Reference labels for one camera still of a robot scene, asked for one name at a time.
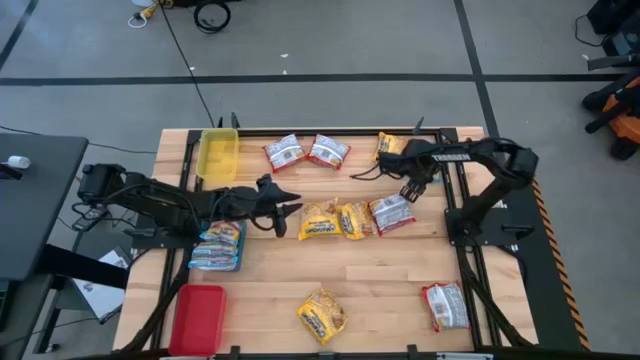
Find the yellow tray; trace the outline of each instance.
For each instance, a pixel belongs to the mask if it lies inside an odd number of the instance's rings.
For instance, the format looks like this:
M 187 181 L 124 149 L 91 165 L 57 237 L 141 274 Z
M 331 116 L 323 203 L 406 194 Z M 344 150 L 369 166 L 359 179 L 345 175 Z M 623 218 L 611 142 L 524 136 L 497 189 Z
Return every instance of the yellow tray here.
M 236 177 L 239 150 L 236 129 L 203 130 L 196 174 L 206 181 L 232 181 Z

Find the red and white snack bag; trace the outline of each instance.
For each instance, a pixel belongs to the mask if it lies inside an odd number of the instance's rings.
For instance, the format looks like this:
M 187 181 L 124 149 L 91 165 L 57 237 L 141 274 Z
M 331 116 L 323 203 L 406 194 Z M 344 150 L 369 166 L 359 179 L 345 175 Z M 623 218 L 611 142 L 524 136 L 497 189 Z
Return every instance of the red and white snack bag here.
M 378 225 L 378 234 L 389 232 L 408 223 L 416 221 L 411 212 L 409 202 L 400 194 L 394 194 L 369 203 L 369 209 Z
M 422 288 L 424 299 L 429 304 L 433 330 L 470 328 L 467 308 L 457 282 L 436 283 Z
M 280 141 L 265 146 L 264 151 L 271 162 L 274 174 L 305 158 L 295 134 L 287 135 Z
M 311 151 L 307 159 L 316 164 L 326 165 L 336 170 L 340 170 L 344 158 L 351 150 L 351 146 L 341 144 L 330 137 L 316 135 L 316 139 L 311 146 Z

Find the orange and black hazard tape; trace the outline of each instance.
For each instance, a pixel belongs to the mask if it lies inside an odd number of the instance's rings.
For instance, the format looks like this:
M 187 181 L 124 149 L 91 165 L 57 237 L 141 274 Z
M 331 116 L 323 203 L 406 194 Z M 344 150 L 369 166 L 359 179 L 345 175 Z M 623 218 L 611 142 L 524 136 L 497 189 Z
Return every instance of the orange and black hazard tape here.
M 578 305 L 576 304 L 576 299 L 573 296 L 571 285 L 569 285 L 569 278 L 567 276 L 567 270 L 564 268 L 564 262 L 562 261 L 562 256 L 560 255 L 560 248 L 558 247 L 558 241 L 556 240 L 556 235 L 553 232 L 553 228 L 551 227 L 551 220 L 549 220 L 549 214 L 547 213 L 547 209 L 545 208 L 544 201 L 542 200 L 542 193 L 540 192 L 540 185 L 538 184 L 538 180 L 534 179 L 533 182 L 531 183 L 531 187 L 533 188 L 533 194 L 535 195 L 536 202 L 538 203 L 538 209 L 540 210 L 542 223 L 544 224 L 545 231 L 547 233 L 547 238 L 549 239 L 549 245 L 551 245 L 551 253 L 553 254 L 553 257 L 556 260 L 556 267 L 558 268 L 560 281 L 562 281 L 562 287 L 564 288 L 564 292 L 567 295 L 567 303 L 571 308 L 571 317 L 573 317 L 576 330 L 578 331 L 580 344 L 582 344 L 582 346 L 586 350 L 591 350 L 591 346 L 589 345 L 589 340 L 587 340 L 587 333 L 584 331 L 584 325 L 582 325 L 582 318 L 580 317 L 580 313 L 578 312 Z

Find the gray floor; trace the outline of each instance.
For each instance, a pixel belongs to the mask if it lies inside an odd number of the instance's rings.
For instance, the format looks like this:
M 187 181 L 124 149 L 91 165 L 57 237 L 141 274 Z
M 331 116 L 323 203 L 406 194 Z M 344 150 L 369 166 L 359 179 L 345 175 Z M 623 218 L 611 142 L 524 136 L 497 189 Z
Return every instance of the gray floor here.
M 0 3 L 0 48 L 27 0 Z M 594 0 L 464 0 L 484 74 L 583 74 L 584 56 L 603 55 L 573 39 L 573 21 Z M 351 73 L 471 74 L 453 1 L 245 0 L 232 3 L 223 33 L 198 32 L 184 9 L 167 11 L 196 75 Z M 126 21 L 128 0 L 40 0 L 0 78 L 188 75 L 162 18 L 144 29 Z M 597 41 L 588 23 L 583 37 Z M 540 156 L 538 178 L 592 348 L 640 354 L 640 157 L 612 161 L 612 135 L 586 135 L 579 102 L 604 83 L 489 83 L 500 133 Z M 235 111 L 250 126 L 484 126 L 472 82 L 384 81 L 201 85 L 214 118 Z M 0 125 L 153 150 L 163 128 L 206 127 L 192 85 L 0 86 Z M 150 174 L 153 156 L 90 148 L 85 163 L 116 162 Z M 69 205 L 61 217 L 75 218 Z M 50 242 L 71 246 L 58 224 Z M 63 313 L 60 323 L 86 317 Z M 55 331 L 64 359 L 107 352 L 117 318 Z

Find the red container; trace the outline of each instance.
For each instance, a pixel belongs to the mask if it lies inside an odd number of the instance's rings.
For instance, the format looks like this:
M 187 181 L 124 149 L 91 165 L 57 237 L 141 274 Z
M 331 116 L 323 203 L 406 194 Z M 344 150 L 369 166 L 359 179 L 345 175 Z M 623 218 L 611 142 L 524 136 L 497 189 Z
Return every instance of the red container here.
M 178 294 L 169 354 L 212 356 L 220 347 L 227 294 L 220 286 L 184 285 Z

